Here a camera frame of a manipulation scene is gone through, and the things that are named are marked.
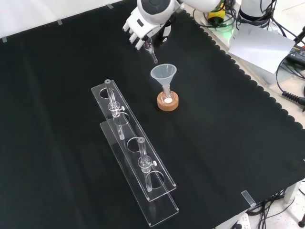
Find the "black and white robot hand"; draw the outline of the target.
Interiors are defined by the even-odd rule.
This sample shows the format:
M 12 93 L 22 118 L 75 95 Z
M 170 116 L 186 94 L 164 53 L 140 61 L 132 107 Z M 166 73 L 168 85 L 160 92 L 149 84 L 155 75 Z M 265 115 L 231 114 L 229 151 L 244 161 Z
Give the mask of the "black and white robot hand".
M 148 22 L 140 13 L 138 7 L 136 7 L 130 14 L 129 18 L 123 26 L 125 32 L 129 32 L 131 35 L 129 42 L 135 43 L 135 48 L 140 50 L 149 38 L 159 37 L 161 43 L 167 41 L 167 37 L 171 32 L 171 21 L 168 20 L 162 24 L 152 24 Z

